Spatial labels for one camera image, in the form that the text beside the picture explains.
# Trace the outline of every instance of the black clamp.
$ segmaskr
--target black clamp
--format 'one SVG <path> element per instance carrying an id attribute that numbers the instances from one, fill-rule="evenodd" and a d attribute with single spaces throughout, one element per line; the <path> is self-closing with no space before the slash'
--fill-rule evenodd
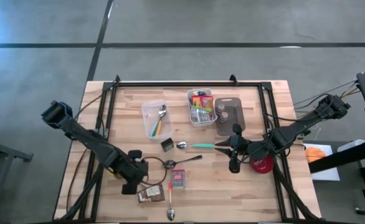
<path id="1" fill-rule="evenodd" d="M 237 80 L 237 77 L 235 77 L 235 75 L 231 75 L 229 80 L 230 80 L 230 81 L 233 81 L 234 86 L 239 85 L 239 82 L 238 82 L 238 80 Z"/>

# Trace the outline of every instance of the green spoon handle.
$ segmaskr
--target green spoon handle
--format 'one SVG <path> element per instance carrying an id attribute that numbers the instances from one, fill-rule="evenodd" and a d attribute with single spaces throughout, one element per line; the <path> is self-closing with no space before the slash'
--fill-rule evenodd
<path id="1" fill-rule="evenodd" d="M 213 144 L 193 144 L 193 147 L 205 147 L 205 148 L 214 148 Z"/>
<path id="2" fill-rule="evenodd" d="M 156 122 L 156 124 L 153 126 L 152 131 L 151 131 L 151 137 L 155 137 L 156 136 L 156 130 L 158 128 L 159 121 Z"/>

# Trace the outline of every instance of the orange cloth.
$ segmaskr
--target orange cloth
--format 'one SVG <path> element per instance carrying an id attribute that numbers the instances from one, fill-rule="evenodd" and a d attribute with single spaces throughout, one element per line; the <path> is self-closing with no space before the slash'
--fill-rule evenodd
<path id="1" fill-rule="evenodd" d="M 317 149 L 314 147 L 307 147 L 306 148 L 306 157 L 307 157 L 307 162 L 311 163 L 314 162 L 318 159 L 322 159 L 324 158 L 325 152 L 323 152 L 321 149 Z"/>

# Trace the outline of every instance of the small black box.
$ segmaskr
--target small black box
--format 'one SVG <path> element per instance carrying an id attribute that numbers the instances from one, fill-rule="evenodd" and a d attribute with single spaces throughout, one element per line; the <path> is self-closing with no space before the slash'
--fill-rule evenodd
<path id="1" fill-rule="evenodd" d="M 170 149 L 174 148 L 174 143 L 173 140 L 171 138 L 168 138 L 166 140 L 164 140 L 160 145 L 162 145 L 163 151 L 167 152 Z"/>

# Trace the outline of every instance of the brown packet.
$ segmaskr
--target brown packet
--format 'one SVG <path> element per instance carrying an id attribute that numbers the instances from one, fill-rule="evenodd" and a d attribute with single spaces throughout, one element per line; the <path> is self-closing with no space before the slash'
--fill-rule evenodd
<path id="1" fill-rule="evenodd" d="M 164 200 L 164 191 L 161 184 L 147 187 L 137 193 L 138 203 L 161 202 Z"/>

